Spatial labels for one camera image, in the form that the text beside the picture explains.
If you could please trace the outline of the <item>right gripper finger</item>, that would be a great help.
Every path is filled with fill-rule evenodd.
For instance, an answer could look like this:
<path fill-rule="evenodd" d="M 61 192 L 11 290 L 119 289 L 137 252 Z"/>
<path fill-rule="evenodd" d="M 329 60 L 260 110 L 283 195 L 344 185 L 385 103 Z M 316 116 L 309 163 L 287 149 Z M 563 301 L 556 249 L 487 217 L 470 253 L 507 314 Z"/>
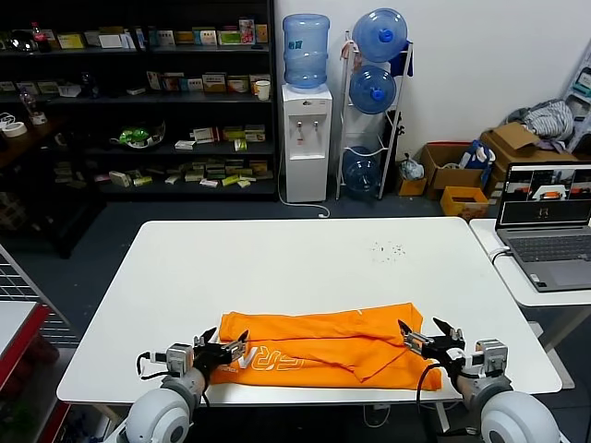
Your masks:
<path fill-rule="evenodd" d="M 464 336 L 461 329 L 455 329 L 448 322 L 436 317 L 434 317 L 432 320 L 449 342 L 453 344 L 464 343 Z"/>
<path fill-rule="evenodd" d="M 429 347 L 432 339 L 419 332 L 414 332 L 401 319 L 398 320 L 401 335 L 403 337 L 404 345 L 407 346 L 413 353 L 423 353 L 425 347 Z"/>

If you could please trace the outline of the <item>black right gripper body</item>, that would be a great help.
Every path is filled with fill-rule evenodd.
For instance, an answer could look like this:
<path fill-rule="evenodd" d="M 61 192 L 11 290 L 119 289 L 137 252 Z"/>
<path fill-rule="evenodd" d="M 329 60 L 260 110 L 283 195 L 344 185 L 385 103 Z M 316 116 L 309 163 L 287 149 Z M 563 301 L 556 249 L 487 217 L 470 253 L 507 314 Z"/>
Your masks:
<path fill-rule="evenodd" d="M 433 339 L 422 345 L 422 357 L 450 365 L 453 361 L 464 358 L 464 341 Z"/>

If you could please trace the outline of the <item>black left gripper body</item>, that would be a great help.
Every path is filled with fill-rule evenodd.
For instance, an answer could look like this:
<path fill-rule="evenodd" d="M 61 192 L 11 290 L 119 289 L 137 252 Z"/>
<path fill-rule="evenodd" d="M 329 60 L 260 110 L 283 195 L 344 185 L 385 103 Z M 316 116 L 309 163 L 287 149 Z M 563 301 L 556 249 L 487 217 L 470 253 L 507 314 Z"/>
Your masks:
<path fill-rule="evenodd" d="M 195 346 L 193 353 L 193 367 L 196 369 L 215 369 L 231 363 L 231 352 L 219 343 Z"/>

